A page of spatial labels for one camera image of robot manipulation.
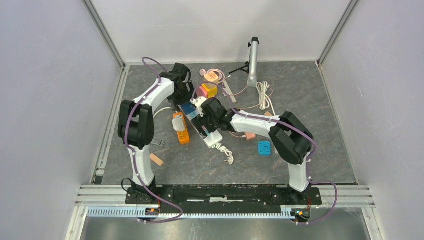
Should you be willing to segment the white plug adapter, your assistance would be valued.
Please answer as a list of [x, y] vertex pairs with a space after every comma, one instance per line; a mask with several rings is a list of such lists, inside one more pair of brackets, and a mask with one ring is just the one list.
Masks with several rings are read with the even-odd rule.
[[176, 132], [184, 132], [186, 127], [182, 115], [176, 115], [172, 119], [172, 126]]

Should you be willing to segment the small salmon charger plug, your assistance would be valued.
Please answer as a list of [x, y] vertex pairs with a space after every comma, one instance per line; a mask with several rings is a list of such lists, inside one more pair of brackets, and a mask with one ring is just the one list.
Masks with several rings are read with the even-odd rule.
[[251, 133], [251, 132], [245, 132], [244, 136], [245, 136], [245, 139], [248, 140], [248, 141], [256, 138], [256, 134]]

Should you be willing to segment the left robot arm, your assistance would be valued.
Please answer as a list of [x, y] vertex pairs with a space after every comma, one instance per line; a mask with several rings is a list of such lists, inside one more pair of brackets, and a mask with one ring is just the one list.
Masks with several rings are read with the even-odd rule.
[[118, 116], [118, 136], [128, 149], [133, 167], [134, 184], [140, 188], [138, 197], [145, 204], [153, 203], [157, 190], [152, 187], [155, 175], [151, 166], [150, 144], [154, 138], [154, 111], [167, 100], [172, 110], [190, 101], [194, 93], [191, 71], [175, 63], [169, 72], [162, 72], [153, 85], [133, 100], [123, 100]]

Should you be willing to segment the dark blue cube socket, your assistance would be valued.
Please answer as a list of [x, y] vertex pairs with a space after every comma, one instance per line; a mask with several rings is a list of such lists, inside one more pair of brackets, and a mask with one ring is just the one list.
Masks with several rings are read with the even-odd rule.
[[190, 115], [191, 113], [196, 111], [196, 107], [191, 102], [186, 102], [180, 107], [185, 115]]

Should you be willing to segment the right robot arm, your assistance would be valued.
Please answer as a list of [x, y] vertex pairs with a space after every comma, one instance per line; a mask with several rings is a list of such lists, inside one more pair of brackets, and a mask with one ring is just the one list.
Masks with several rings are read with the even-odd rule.
[[302, 204], [309, 198], [310, 182], [306, 161], [316, 143], [312, 133], [291, 112], [281, 116], [253, 114], [239, 109], [226, 109], [215, 97], [198, 97], [190, 101], [200, 114], [208, 132], [252, 133], [269, 138], [289, 168], [289, 199]]

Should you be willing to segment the white long power strip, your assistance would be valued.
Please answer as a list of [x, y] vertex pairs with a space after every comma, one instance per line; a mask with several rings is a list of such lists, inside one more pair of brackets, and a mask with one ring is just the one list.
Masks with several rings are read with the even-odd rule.
[[223, 136], [218, 132], [218, 130], [213, 132], [210, 131], [210, 129], [206, 126], [205, 118], [200, 116], [196, 110], [189, 115], [185, 115], [185, 117], [208, 148], [213, 148], [216, 143], [220, 143], [223, 140]]

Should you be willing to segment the light blue cube socket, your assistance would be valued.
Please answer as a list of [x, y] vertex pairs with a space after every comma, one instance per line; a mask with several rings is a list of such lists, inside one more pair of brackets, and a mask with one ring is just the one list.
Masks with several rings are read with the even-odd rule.
[[270, 156], [272, 154], [272, 145], [269, 141], [259, 141], [257, 151], [260, 156]]

